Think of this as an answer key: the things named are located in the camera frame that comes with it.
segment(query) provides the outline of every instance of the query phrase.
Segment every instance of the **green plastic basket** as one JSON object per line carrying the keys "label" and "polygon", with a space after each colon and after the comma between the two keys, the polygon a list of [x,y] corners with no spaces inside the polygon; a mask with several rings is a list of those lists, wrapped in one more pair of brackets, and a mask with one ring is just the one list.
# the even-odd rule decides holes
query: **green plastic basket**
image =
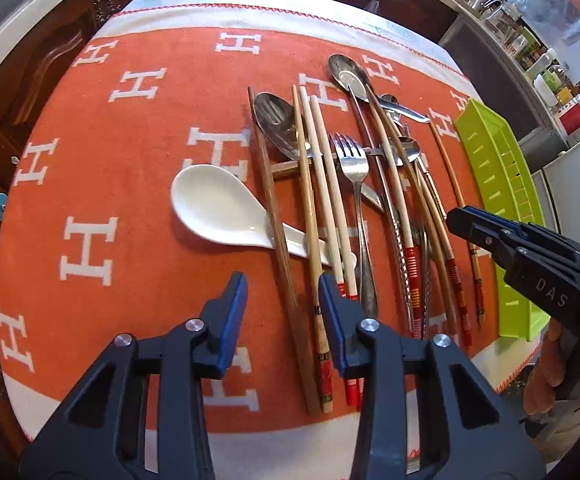
{"label": "green plastic basket", "polygon": [[[470,99],[454,126],[468,154],[485,210],[509,220],[545,225],[526,158],[508,122]],[[496,271],[499,335],[531,341],[549,316],[505,284],[503,269],[497,266]]]}

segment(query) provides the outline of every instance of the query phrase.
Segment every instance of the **chopstick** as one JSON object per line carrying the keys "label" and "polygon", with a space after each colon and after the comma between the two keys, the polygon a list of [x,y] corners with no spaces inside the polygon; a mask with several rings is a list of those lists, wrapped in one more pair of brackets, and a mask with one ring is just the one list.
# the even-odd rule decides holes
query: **chopstick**
{"label": "chopstick", "polygon": [[281,275],[281,295],[290,320],[290,330],[294,342],[294,353],[299,366],[301,383],[303,385],[303,397],[305,398],[308,415],[318,416],[321,414],[321,406],[319,403],[317,385],[314,380],[314,361],[310,354],[310,335],[303,323],[301,309],[299,308],[299,303],[296,298],[294,283],[292,283],[290,255],[285,240],[285,232],[281,221],[279,204],[276,199],[275,181],[272,178],[270,159],[265,145],[265,138],[263,137],[263,132],[259,129],[254,114],[254,92],[251,86],[247,87],[247,95],[249,97],[250,113],[252,115],[255,137],[257,138],[257,159],[259,160],[261,180],[263,181],[263,190],[265,192],[265,205],[275,236],[276,263],[279,266],[279,273]]}
{"label": "chopstick", "polygon": [[399,216],[401,218],[401,230],[403,232],[403,244],[404,253],[406,258],[407,267],[407,280],[410,286],[410,298],[412,302],[412,336],[415,339],[422,338],[421,330],[421,280],[419,276],[419,269],[417,267],[417,257],[414,251],[414,241],[412,238],[412,228],[409,222],[409,214],[407,212],[406,198],[403,192],[403,187],[401,186],[401,179],[399,177],[399,170],[397,168],[397,163],[394,160],[394,154],[390,149],[390,140],[385,132],[385,127],[381,122],[379,114],[371,107],[372,118],[374,119],[374,124],[381,137],[381,143],[384,146],[383,152],[385,153],[385,158],[388,161],[388,169],[390,170],[390,177],[392,180],[392,193],[395,195],[395,202],[397,205],[397,210],[399,211]]}
{"label": "chopstick", "polygon": [[[335,225],[332,202],[327,186],[326,170],[323,167],[323,156],[321,155],[317,130],[310,109],[310,99],[304,86],[299,88],[299,94],[301,96],[301,108],[303,109],[305,117],[305,127],[308,131],[308,142],[312,149],[312,165],[314,167],[314,174],[317,177],[317,187],[319,188],[323,216],[326,222],[327,246],[329,247],[330,260],[332,262],[332,271],[337,280],[337,285],[339,285],[339,292],[342,296],[346,296],[343,267],[341,266],[341,254],[339,251],[339,237],[337,237],[337,227]],[[356,406],[358,404],[356,380],[345,380],[345,400],[349,406]]]}
{"label": "chopstick", "polygon": [[441,213],[436,207],[435,198],[432,196],[432,192],[423,177],[423,171],[420,168],[416,168],[416,171],[421,174],[421,179],[423,180],[423,185],[421,186],[423,190],[423,196],[427,201],[427,206],[432,214],[432,219],[436,226],[436,231],[441,238],[441,245],[446,256],[446,269],[452,281],[452,288],[454,289],[454,297],[456,299],[457,306],[459,308],[459,314],[461,316],[461,328],[464,334],[464,345],[466,349],[472,346],[472,332],[470,330],[470,316],[468,315],[468,308],[465,305],[465,295],[464,286],[461,283],[461,277],[459,275],[459,269],[456,266],[456,261],[454,259],[454,251],[452,251],[452,246],[450,245],[450,238],[448,237],[448,232],[446,232],[446,226],[443,219],[441,218]]}
{"label": "chopstick", "polygon": [[332,361],[330,359],[329,344],[327,343],[326,328],[321,316],[319,304],[319,278],[323,272],[321,266],[321,248],[319,246],[319,228],[317,213],[314,207],[314,193],[310,179],[308,153],[305,150],[305,133],[301,117],[301,103],[296,85],[292,85],[292,105],[294,105],[294,124],[296,125],[296,140],[299,145],[299,170],[301,171],[301,194],[305,210],[305,233],[308,242],[310,257],[310,277],[312,301],[314,304],[314,330],[317,337],[317,351],[319,354],[319,397],[321,411],[331,413],[334,408],[332,397]]}
{"label": "chopstick", "polygon": [[407,177],[410,180],[410,185],[415,190],[415,196],[417,198],[417,202],[419,203],[419,208],[421,209],[423,218],[425,219],[425,228],[427,230],[427,235],[430,238],[430,244],[432,245],[433,258],[435,259],[436,264],[436,272],[439,275],[439,281],[441,282],[441,292],[446,303],[448,332],[449,335],[452,336],[452,338],[458,344],[459,340],[457,332],[457,316],[454,311],[452,288],[444,261],[444,254],[441,248],[441,243],[439,241],[439,235],[436,232],[435,223],[432,219],[430,210],[427,207],[427,202],[423,196],[423,191],[419,186],[419,179],[417,178],[414,168],[412,168],[412,164],[410,164],[409,160],[407,160],[406,150],[403,148],[403,144],[401,144],[401,141],[399,140],[399,131],[397,130],[397,126],[395,126],[392,120],[388,117],[388,114],[381,108],[381,105],[379,104],[372,89],[368,85],[366,85],[365,88],[370,98],[371,107],[375,109],[381,118],[381,121],[383,122],[386,130],[390,132],[392,142],[399,152],[399,157],[401,157],[401,160],[403,161],[403,166],[406,169]]}
{"label": "chopstick", "polygon": [[[432,131],[432,136],[435,137],[436,145],[439,148],[444,164],[446,165],[446,171],[448,172],[448,175],[450,175],[450,182],[452,182],[452,189],[454,189],[457,204],[459,207],[465,207],[464,194],[461,192],[459,180],[456,177],[456,173],[454,173],[452,162],[450,161],[448,152],[446,152],[446,147],[441,140],[441,135],[436,129],[435,124],[432,122],[432,119],[430,119],[429,126],[430,131]],[[468,242],[468,249],[470,251],[470,263],[472,264],[472,275],[474,277],[474,296],[477,302],[477,320],[479,326],[481,326],[486,318],[486,311],[483,303],[483,280],[481,279],[481,267],[479,265],[479,257],[477,256],[477,246]]]}
{"label": "chopstick", "polygon": [[317,127],[317,135],[323,160],[326,166],[327,182],[332,196],[334,208],[334,219],[339,229],[339,240],[341,241],[341,255],[343,256],[343,273],[345,274],[345,284],[347,293],[351,300],[358,300],[358,290],[356,288],[355,264],[352,257],[352,246],[350,245],[350,233],[347,229],[347,219],[343,209],[343,198],[337,177],[337,168],[334,166],[334,157],[330,150],[329,139],[327,137],[326,125],[321,115],[321,107],[315,95],[310,97],[310,107],[312,117]]}

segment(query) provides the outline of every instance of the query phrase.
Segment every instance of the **table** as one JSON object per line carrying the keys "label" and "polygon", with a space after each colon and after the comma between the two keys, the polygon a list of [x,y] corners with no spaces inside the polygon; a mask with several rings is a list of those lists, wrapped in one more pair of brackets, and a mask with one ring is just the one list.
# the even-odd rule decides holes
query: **table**
{"label": "table", "polygon": [[[305,85],[318,96],[331,131],[359,138],[351,104],[327,74],[335,52],[364,66],[379,94],[393,93],[432,114],[467,202],[481,204],[452,127],[466,99],[478,96],[438,45],[328,0],[134,0],[61,80],[10,190],[0,233],[0,357],[12,407],[30,438],[116,334],[167,332],[216,296],[232,270],[241,270],[249,302],[233,367],[224,380],[204,384],[217,477],[349,475],[358,415],[345,406],[335,378],[334,413],[307,417],[273,254],[201,240],[169,203],[173,177],[199,163],[228,168],[262,197],[248,85],[288,100],[292,84]],[[410,126],[449,210],[456,200],[435,141],[425,125]],[[303,229],[297,181],[278,182],[276,189],[283,220]],[[343,190],[351,200],[350,189]],[[396,314],[387,224],[369,208],[365,215],[381,321],[398,329],[404,320]],[[475,327],[471,355],[490,384],[504,388],[538,340],[497,338],[494,264],[487,253],[481,254],[487,321],[476,329],[467,245],[451,242]],[[307,305],[307,263],[293,258],[291,267]],[[431,322],[442,330],[435,298]],[[412,392],[408,412],[415,421]],[[154,402],[147,428],[146,462],[154,469]],[[415,426],[408,445],[416,457]]]}

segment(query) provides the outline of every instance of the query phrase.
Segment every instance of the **screw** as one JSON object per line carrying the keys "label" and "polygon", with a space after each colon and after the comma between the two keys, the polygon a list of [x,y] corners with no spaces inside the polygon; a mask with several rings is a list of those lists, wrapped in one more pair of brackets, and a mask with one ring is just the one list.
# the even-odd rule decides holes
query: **screw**
{"label": "screw", "polygon": [[432,338],[432,342],[435,345],[440,346],[441,348],[446,348],[447,346],[450,346],[452,340],[450,339],[450,336],[448,334],[436,334]]}
{"label": "screw", "polygon": [[379,330],[379,322],[371,317],[366,317],[361,322],[361,328],[366,332],[376,332]]}
{"label": "screw", "polygon": [[130,334],[119,334],[114,338],[114,344],[116,346],[129,346],[132,342],[132,336]]}
{"label": "screw", "polygon": [[185,328],[188,329],[190,332],[199,332],[205,326],[205,323],[202,319],[188,319],[185,322]]}

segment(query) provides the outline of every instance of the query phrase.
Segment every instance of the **fork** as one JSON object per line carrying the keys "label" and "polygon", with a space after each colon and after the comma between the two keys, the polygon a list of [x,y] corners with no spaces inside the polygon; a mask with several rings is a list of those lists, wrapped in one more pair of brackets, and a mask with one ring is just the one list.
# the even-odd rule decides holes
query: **fork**
{"label": "fork", "polygon": [[376,287],[370,254],[368,251],[367,237],[363,225],[363,209],[361,208],[361,185],[368,176],[370,165],[367,155],[361,145],[351,137],[341,134],[330,136],[332,144],[337,150],[341,171],[352,183],[355,194],[356,228],[359,237],[359,298],[363,312],[368,317],[379,316],[379,305],[376,297]]}

